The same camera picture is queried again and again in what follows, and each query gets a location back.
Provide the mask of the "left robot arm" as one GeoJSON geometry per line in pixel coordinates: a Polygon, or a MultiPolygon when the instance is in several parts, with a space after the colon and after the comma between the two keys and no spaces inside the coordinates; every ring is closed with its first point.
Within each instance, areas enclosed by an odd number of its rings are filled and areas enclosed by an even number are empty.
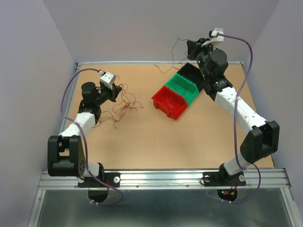
{"type": "Polygon", "coordinates": [[[84,136],[100,120],[101,105],[106,101],[115,102],[121,86],[112,84],[111,88],[100,82],[97,87],[93,82],[81,86],[82,100],[76,118],[57,136],[51,136],[47,142],[47,171],[50,176],[89,177],[94,186],[106,182],[101,163],[89,163],[84,151],[87,141],[84,136]]]}

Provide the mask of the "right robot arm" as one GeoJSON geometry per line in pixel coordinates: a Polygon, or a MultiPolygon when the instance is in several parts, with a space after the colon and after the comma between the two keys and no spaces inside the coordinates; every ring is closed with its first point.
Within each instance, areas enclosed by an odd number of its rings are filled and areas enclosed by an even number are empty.
{"type": "Polygon", "coordinates": [[[255,162],[275,153],[278,148],[280,126],[258,115],[235,90],[224,73],[228,67],[227,55],[214,47],[217,38],[200,38],[187,41],[187,58],[196,61],[201,71],[205,92],[233,118],[246,137],[241,146],[234,142],[235,156],[220,165],[218,172],[204,178],[205,184],[229,184],[237,174],[255,162]]]}

